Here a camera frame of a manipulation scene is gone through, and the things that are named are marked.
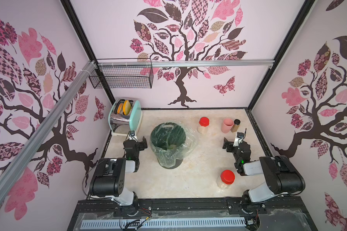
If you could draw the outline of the pink plastic cup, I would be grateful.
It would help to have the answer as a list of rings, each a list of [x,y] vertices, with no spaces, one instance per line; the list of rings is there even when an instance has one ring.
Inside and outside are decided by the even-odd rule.
[[[222,122],[221,131],[223,133],[228,133],[234,126],[234,121],[231,118],[225,118]]]

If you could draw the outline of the left aluminium rail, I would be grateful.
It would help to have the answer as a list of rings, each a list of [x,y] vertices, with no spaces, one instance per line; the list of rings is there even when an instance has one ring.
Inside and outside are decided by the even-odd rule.
[[[28,166],[30,160],[36,154],[58,119],[66,110],[68,104],[71,103],[71,100],[76,95],[79,88],[96,68],[96,61],[89,61],[81,69],[76,79],[69,86],[69,89],[65,91],[58,103],[55,104],[52,111],[40,124],[39,128],[35,130],[34,134],[20,150],[19,154],[13,159],[6,171],[4,171],[0,176],[0,204],[18,180],[19,175],[23,173],[25,168]]]

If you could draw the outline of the aluminium rail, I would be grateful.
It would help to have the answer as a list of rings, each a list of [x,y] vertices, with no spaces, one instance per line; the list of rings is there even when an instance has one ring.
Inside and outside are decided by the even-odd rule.
[[[125,60],[110,59],[110,62],[98,61],[99,67],[210,67],[210,66],[273,66],[274,60],[256,59],[256,60],[215,60],[215,61],[146,61],[133,62]]]
[[[79,88],[96,68],[96,61],[89,61],[81,69],[76,79],[69,86],[69,89],[65,91],[58,103],[55,104],[52,111],[40,124],[39,128],[35,130],[34,134],[20,150],[19,154],[13,159],[6,171],[4,171],[0,176],[0,204],[18,180],[19,175],[23,173],[25,168],[28,166],[30,160],[36,154],[58,119],[66,110],[68,104],[71,103],[71,100],[76,95]]]

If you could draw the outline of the brown spice jar black lid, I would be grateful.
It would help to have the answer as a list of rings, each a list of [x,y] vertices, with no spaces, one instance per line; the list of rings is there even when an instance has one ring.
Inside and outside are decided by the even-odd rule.
[[[239,129],[239,126],[240,126],[240,123],[241,123],[241,121],[239,120],[239,119],[235,119],[234,121],[233,121],[233,126],[232,126],[232,128],[231,128],[231,132],[237,132],[237,130]]]

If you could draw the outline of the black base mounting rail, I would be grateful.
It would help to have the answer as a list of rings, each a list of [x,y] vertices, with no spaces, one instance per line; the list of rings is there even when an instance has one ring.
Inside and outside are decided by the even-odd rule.
[[[166,228],[140,231],[315,231],[302,199],[282,196],[266,201],[252,214],[240,207],[239,197],[139,199],[138,213],[129,216],[110,200],[82,200],[76,205],[68,230],[81,231],[83,220],[148,219],[148,218],[234,218],[241,217],[246,227]]]

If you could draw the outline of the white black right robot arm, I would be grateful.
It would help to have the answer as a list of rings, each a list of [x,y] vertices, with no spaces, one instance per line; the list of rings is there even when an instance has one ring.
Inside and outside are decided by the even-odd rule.
[[[260,157],[251,161],[250,145],[241,138],[234,141],[225,138],[222,148],[233,154],[238,174],[263,175],[265,178],[259,186],[244,191],[240,207],[246,214],[254,213],[270,199],[281,195],[297,195],[306,187],[302,175],[286,156]]]

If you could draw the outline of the oatmeal jar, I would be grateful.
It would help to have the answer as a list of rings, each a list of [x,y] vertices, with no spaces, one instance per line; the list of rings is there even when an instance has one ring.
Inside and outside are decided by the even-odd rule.
[[[207,133],[207,131],[208,131],[208,124],[200,124],[199,126],[198,126],[198,132],[200,133],[200,134],[206,134]]]
[[[235,174],[230,171],[223,171],[220,176],[217,178],[217,185],[220,189],[225,189],[232,185],[235,181]]]

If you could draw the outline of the back aluminium rail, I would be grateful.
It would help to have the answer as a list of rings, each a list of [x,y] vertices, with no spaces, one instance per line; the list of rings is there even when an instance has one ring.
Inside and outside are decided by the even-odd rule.
[[[110,59],[110,62],[98,61],[99,67],[210,67],[210,66],[273,66],[274,60],[256,59],[256,60],[215,60],[215,61],[146,61],[133,62],[125,60]]]

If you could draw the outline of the yellow toast slice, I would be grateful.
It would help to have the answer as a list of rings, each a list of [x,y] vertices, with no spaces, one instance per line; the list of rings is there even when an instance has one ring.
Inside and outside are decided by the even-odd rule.
[[[124,103],[122,105],[122,112],[123,112],[123,114],[126,115],[126,116],[129,115],[129,113],[131,111],[131,108],[132,108],[132,106],[131,106],[130,101],[128,101],[128,100],[124,101]]]

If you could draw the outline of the mint green toaster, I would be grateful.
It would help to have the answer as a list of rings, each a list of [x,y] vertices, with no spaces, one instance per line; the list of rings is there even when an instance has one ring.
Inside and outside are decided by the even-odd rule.
[[[124,115],[122,105],[124,101],[130,101],[131,111],[129,115]],[[126,136],[129,131],[139,132],[143,113],[141,103],[137,99],[119,98],[113,104],[109,112],[109,127],[112,136]]]

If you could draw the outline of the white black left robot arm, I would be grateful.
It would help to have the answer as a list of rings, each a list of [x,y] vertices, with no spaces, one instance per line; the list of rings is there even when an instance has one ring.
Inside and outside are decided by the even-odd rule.
[[[88,193],[88,200],[110,200],[129,216],[138,213],[138,197],[125,187],[125,175],[135,173],[140,166],[139,154],[147,149],[147,140],[130,138],[123,142],[125,156],[120,158],[102,158],[94,167]]]

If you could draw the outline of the black trash bin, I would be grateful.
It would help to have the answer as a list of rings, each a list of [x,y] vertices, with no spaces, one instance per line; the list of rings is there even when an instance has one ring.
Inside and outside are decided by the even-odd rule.
[[[159,124],[150,135],[150,147],[158,163],[165,169],[174,169],[181,165],[185,142],[184,128],[174,122]]]

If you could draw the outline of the clear plastic bin liner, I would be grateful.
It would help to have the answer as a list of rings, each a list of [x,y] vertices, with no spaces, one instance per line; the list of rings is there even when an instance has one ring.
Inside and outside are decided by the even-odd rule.
[[[197,147],[198,136],[182,123],[164,122],[152,130],[149,144],[160,166],[174,169]]]

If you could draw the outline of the red jar lid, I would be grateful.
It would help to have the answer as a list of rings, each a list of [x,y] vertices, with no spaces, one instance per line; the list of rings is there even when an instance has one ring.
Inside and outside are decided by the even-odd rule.
[[[210,120],[207,117],[201,117],[199,120],[199,125],[202,127],[208,127],[210,125]]]
[[[227,169],[220,174],[220,179],[224,184],[231,185],[235,181],[235,174]]]

